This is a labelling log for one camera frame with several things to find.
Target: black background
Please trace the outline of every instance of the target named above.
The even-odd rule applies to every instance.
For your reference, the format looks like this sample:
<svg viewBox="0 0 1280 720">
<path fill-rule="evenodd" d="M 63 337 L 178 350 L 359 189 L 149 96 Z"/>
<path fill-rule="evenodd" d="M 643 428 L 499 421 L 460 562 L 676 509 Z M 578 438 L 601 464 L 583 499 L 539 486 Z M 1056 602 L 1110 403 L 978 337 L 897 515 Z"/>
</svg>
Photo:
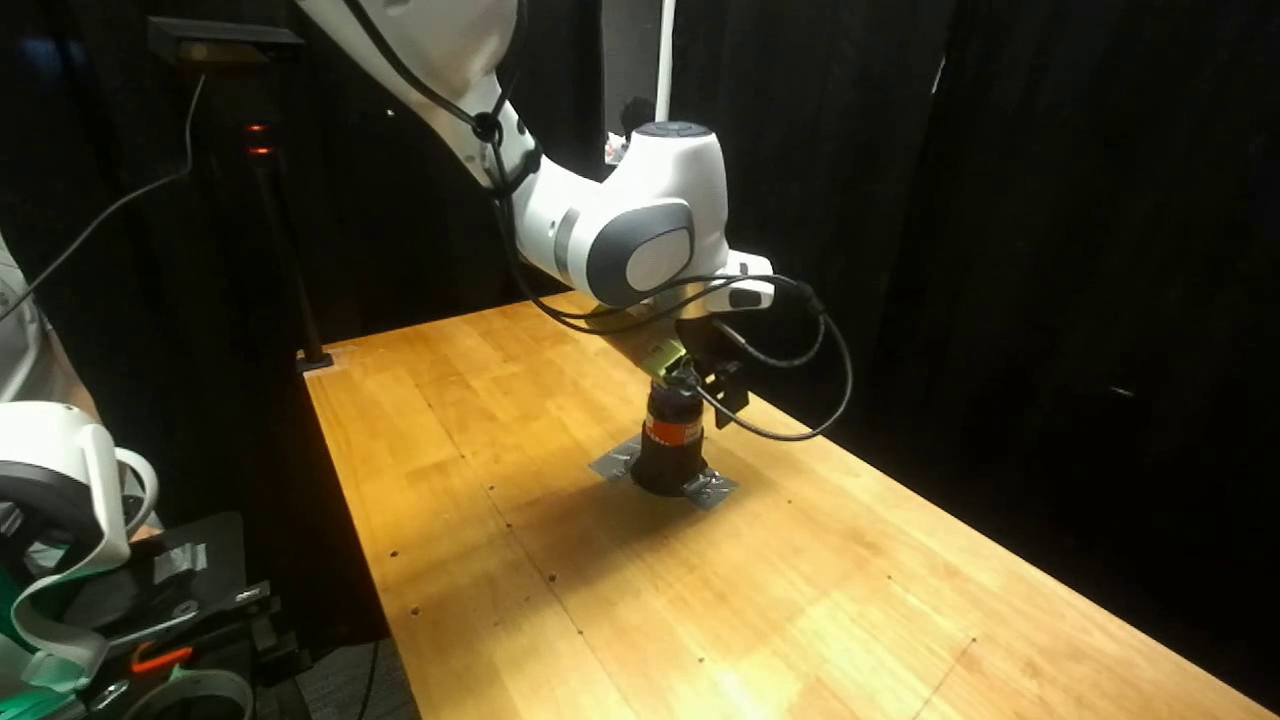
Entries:
<svg viewBox="0 0 1280 720">
<path fill-rule="evenodd" d="M 311 649 L 378 633 L 241 147 L 270 118 L 324 337 L 515 300 L 490 202 L 285 3 L 0 7 L 0 228 L 43 269 L 176 169 L 193 75 L 144 17 L 311 44 L 211 75 L 194 175 L 39 292 L 165 515 L 248 515 Z M 510 96 L 592 169 L 592 0 L 543 0 Z M 1280 7 L 1266 0 L 689 0 L 676 117 L 729 147 L 730 244 L 814 284 L 855 349 L 831 433 L 900 484 L 1280 702 Z M 787 337 L 792 319 L 756 324 Z M 834 374 L 765 395 L 821 421 Z"/>
</svg>

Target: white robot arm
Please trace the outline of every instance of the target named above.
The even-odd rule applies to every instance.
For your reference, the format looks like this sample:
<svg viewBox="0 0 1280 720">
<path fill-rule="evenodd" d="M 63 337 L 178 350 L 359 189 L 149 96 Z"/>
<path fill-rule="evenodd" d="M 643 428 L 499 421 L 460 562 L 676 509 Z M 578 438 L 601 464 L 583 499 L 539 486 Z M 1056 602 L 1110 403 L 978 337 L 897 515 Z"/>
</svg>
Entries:
<svg viewBox="0 0 1280 720">
<path fill-rule="evenodd" d="M 725 151 L 706 127 L 643 125 L 606 181 L 583 181 L 537 151 L 496 81 L 520 0 L 298 0 L 298 7 L 417 112 L 478 189 L 510 191 L 515 249 L 539 270 L 606 309 L 676 280 L 718 280 L 693 311 L 773 305 L 773 265 L 725 241 Z"/>
<path fill-rule="evenodd" d="M 0 236 L 0 309 L 8 309 L 0 317 L 0 626 L 17 633 L 0 633 L 0 697 L 67 691 L 91 678 L 107 641 L 47 619 L 35 594 L 122 562 L 131 531 L 160 496 L 154 469 L 116 449 L 85 408 L 18 398 L 35 383 L 35 360 L 58 355 L 43 337 L 39 309 L 23 295 L 27 280 Z"/>
</svg>

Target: black cable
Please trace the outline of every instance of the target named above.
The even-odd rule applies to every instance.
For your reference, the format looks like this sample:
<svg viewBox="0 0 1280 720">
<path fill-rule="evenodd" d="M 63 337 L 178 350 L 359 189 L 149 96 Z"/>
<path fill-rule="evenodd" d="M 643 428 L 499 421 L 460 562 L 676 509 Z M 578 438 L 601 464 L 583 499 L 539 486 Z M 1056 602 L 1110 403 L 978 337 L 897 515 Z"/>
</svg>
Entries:
<svg viewBox="0 0 1280 720">
<path fill-rule="evenodd" d="M 375 661 L 378 661 L 378 641 L 372 641 L 369 672 L 362 672 L 362 698 L 359 698 L 359 720 L 369 717 L 372 702 L 372 678 L 375 678 Z"/>
<path fill-rule="evenodd" d="M 448 117 L 457 117 L 460 125 L 472 125 L 472 112 L 465 112 L 460 105 L 453 105 L 442 91 L 435 91 L 430 82 L 423 82 L 403 55 L 392 48 L 392 41 L 375 26 L 375 19 L 369 17 L 369 7 L 359 0 L 346 0 L 346 11 L 355 17 L 359 32 L 372 41 L 375 51 L 383 51 L 383 59 L 392 63 L 392 73 L 417 89 L 418 96 L 427 96 L 435 108 L 442 108 Z"/>
<path fill-rule="evenodd" d="M 182 163 L 178 163 L 176 170 L 168 170 L 168 175 L 154 175 L 154 181 L 149 181 L 149 184 L 116 195 L 107 206 L 99 206 L 99 211 L 74 233 L 74 241 L 72 241 L 35 280 L 27 280 L 27 286 L 0 311 L 0 319 L 8 319 L 17 309 L 23 309 L 23 305 L 35 295 L 35 286 L 47 284 L 47 274 L 52 274 L 55 269 L 63 269 L 63 265 L 78 253 L 78 244 L 91 241 L 91 233 L 97 233 L 104 219 L 112 219 L 112 216 L 116 216 L 120 206 L 127 206 L 131 198 L 152 195 L 154 189 L 193 175 L 193 163 L 194 163 L 193 125 L 194 125 L 194 108 L 198 108 L 198 96 L 203 96 L 203 81 L 206 81 L 206 75 L 194 81 L 193 99 L 188 99 Z"/>
<path fill-rule="evenodd" d="M 847 338 L 845 338 L 845 332 L 834 327 L 831 317 L 824 317 L 824 324 L 828 324 L 828 337 L 831 337 L 834 349 L 839 349 L 845 391 L 839 391 L 834 408 L 828 413 L 828 421 L 821 421 L 821 425 L 808 428 L 808 433 L 773 433 L 773 428 L 758 428 L 758 425 L 745 421 L 745 413 L 725 408 L 698 378 L 693 378 L 693 388 L 695 388 L 729 425 L 737 425 L 737 428 L 745 428 L 745 433 L 751 433 L 751 434 L 781 438 L 781 444 L 814 438 L 814 434 L 824 434 L 828 428 L 834 428 L 834 425 L 845 421 L 847 403 L 853 403 L 853 350 L 847 350 Z"/>
<path fill-rule="evenodd" d="M 814 360 L 814 350 L 824 350 L 824 343 L 828 343 L 824 319 L 814 319 L 813 343 L 800 355 L 758 350 L 745 332 L 729 327 L 725 319 L 710 319 L 710 327 L 718 337 L 729 337 L 739 350 L 748 350 L 756 365 L 768 365 L 768 367 L 808 367 Z"/>
</svg>

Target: black pole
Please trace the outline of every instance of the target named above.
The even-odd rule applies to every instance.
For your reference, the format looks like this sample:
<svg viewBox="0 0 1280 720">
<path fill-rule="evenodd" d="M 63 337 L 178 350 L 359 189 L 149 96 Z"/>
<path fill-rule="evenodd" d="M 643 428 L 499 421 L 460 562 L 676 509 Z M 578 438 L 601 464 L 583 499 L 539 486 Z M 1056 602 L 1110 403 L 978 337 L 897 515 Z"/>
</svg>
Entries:
<svg viewBox="0 0 1280 720">
<path fill-rule="evenodd" d="M 242 127 L 242 151 L 248 151 L 248 163 L 253 163 L 253 184 L 257 184 L 257 195 L 263 202 L 263 219 L 268 219 L 268 244 L 270 244 L 270 255 L 276 255 L 276 270 L 285 274 L 286 292 L 291 292 L 291 309 L 295 309 L 295 319 L 298 319 L 298 372 L 311 372 L 311 367 L 326 367 L 332 355 L 318 349 L 318 324 L 314 324 L 314 311 L 311 311 L 311 292 L 305 284 L 305 270 L 295 269 L 295 253 L 291 253 L 291 228 L 285 219 L 285 198 L 279 198 L 279 145 L 270 135 L 268 125 L 253 118 Z"/>
</svg>

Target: wooden table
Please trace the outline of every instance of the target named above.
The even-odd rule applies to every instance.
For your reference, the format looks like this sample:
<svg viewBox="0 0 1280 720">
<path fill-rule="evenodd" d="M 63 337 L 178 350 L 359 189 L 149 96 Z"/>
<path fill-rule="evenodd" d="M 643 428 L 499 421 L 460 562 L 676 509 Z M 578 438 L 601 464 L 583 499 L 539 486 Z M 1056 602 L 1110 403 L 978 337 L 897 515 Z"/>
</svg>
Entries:
<svg viewBox="0 0 1280 720">
<path fill-rule="evenodd" d="M 647 374 L 529 305 L 332 355 L 307 391 L 423 717 L 1266 717 L 828 438 L 706 433 L 715 509 L 601 481 Z"/>
</svg>

